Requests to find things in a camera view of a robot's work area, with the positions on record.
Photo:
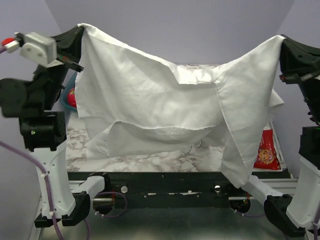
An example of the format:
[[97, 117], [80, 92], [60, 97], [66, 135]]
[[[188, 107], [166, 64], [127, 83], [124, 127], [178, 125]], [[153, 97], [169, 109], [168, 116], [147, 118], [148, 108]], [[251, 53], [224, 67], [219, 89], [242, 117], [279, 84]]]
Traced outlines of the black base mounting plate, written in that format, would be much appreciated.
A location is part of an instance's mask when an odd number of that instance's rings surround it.
[[127, 193], [98, 196], [93, 201], [96, 208], [229, 208], [230, 201], [247, 196], [219, 172], [108, 172], [108, 177], [107, 190], [127, 187]]

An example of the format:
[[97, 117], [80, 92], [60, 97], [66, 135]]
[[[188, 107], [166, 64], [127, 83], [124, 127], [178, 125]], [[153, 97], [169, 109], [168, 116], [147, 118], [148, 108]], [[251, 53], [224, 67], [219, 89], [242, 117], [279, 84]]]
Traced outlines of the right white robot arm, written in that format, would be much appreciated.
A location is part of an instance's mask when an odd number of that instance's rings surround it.
[[268, 221], [291, 238], [320, 238], [320, 50], [285, 37], [280, 50], [280, 80], [299, 86], [315, 126], [300, 136], [300, 172], [293, 196], [275, 191], [257, 176], [247, 183], [238, 178], [230, 191], [251, 194], [264, 208]]

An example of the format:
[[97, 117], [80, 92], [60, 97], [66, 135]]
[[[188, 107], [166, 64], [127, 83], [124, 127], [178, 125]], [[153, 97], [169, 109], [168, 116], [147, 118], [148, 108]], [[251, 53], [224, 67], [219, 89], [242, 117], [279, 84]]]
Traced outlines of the blue plastic fruit basket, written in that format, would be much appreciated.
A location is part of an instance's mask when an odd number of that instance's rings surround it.
[[68, 103], [68, 94], [69, 94], [70, 90], [75, 87], [76, 77], [77, 77], [77, 73], [75, 72], [70, 77], [70, 79], [68, 80], [66, 85], [64, 86], [64, 89], [62, 90], [62, 92], [60, 94], [60, 98], [59, 98], [59, 101], [60, 101], [61, 105], [66, 110], [69, 110], [69, 111], [74, 112], [74, 113], [77, 112], [77, 107], [73, 107], [73, 106], [69, 105], [69, 103]]

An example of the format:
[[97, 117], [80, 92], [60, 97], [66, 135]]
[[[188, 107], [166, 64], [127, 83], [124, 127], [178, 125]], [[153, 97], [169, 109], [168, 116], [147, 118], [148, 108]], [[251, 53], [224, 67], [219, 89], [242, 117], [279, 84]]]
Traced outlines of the white shirt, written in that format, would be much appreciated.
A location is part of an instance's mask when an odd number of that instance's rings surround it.
[[236, 187], [252, 174], [263, 129], [284, 102], [273, 85], [284, 37], [210, 67], [175, 64], [82, 24], [78, 116], [89, 159], [224, 146], [221, 173]]

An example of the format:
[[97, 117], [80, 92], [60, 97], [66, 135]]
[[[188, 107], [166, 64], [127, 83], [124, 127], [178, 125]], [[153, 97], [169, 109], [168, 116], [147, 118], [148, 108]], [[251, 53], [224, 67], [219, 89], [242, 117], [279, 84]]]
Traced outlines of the red snack bag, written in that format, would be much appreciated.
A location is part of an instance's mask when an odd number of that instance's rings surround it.
[[258, 154], [254, 163], [254, 168], [265, 170], [279, 170], [280, 163], [273, 140], [273, 130], [263, 130], [259, 144]]

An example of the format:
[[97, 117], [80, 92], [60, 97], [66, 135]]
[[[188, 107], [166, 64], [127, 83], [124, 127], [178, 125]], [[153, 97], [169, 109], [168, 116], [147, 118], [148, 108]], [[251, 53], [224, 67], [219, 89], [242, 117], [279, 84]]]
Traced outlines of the red dragon fruit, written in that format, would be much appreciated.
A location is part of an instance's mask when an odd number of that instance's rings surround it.
[[76, 98], [75, 98], [75, 88], [71, 88], [70, 91], [67, 94], [67, 103], [70, 107], [76, 108]]

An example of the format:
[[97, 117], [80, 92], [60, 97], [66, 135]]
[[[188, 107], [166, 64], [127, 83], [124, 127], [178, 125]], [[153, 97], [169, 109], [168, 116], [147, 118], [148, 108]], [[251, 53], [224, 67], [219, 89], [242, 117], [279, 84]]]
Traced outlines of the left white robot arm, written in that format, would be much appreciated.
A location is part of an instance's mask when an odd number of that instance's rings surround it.
[[106, 173], [92, 173], [75, 189], [70, 188], [66, 168], [66, 118], [53, 111], [64, 89], [69, 70], [81, 72], [82, 37], [85, 29], [76, 26], [56, 36], [16, 33], [3, 40], [1, 52], [19, 51], [37, 64], [31, 81], [3, 78], [0, 81], [0, 107], [6, 118], [17, 118], [26, 155], [36, 165], [42, 196], [42, 210], [35, 219], [37, 228], [61, 222], [76, 226], [88, 216], [95, 196], [111, 191]]

